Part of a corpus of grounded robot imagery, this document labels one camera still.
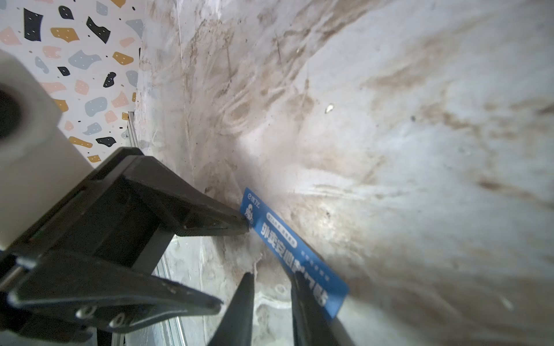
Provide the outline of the blue white bottle label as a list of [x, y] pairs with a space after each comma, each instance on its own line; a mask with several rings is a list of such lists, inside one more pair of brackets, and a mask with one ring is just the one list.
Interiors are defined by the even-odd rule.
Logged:
[[244, 192], [240, 213], [273, 252], [286, 273], [292, 275], [299, 272], [304, 276], [325, 318], [328, 321], [336, 318], [349, 294], [348, 285], [248, 188]]

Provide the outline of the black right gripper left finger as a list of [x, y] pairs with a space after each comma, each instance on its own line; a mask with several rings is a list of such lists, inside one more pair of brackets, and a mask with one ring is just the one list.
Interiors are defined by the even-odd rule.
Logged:
[[251, 346], [254, 295], [255, 278], [251, 272], [247, 272], [243, 275], [209, 346]]

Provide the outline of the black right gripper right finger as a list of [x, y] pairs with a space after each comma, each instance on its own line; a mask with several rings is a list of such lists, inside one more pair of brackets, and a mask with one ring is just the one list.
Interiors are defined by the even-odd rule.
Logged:
[[339, 321], [327, 322], [304, 275], [291, 276], [294, 345], [354, 345]]

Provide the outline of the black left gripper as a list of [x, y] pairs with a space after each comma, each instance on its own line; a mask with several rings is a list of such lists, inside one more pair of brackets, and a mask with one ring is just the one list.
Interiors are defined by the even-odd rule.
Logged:
[[1, 329], [86, 342], [94, 330], [218, 314], [220, 299], [153, 275], [173, 232], [240, 236], [249, 226], [154, 157], [120, 148], [1, 254]]

